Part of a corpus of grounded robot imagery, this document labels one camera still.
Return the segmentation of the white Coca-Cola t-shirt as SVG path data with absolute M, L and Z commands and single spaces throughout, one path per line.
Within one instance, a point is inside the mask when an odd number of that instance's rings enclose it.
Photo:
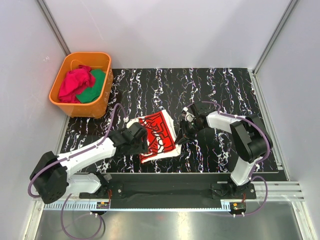
M 135 119 L 138 119 L 138 123 L 147 130 L 148 153 L 139 154 L 142 164 L 153 160 L 178 157 L 181 154 L 181 146 L 175 144 L 177 135 L 174 121 L 167 110 Z

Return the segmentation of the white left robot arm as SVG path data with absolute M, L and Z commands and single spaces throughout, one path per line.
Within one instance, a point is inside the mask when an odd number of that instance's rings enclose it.
M 46 152 L 30 175 L 29 189 L 33 198 L 52 204 L 65 195 L 103 199 L 110 193 L 109 181 L 98 172 L 78 171 L 116 155 L 139 155 L 148 151 L 147 129 L 138 122 L 120 130 L 109 131 L 99 140 L 77 150 L 55 155 Z

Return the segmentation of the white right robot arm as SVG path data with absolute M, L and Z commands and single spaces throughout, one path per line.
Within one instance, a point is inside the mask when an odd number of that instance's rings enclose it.
M 183 108 L 184 119 L 180 121 L 176 145 L 195 140 L 198 132 L 219 129 L 232 134 L 238 155 L 234 170 L 227 185 L 228 195 L 239 198 L 252 179 L 259 164 L 266 160 L 273 148 L 273 141 L 261 119 L 255 115 L 239 116 L 221 111 L 218 103 L 201 101 Z

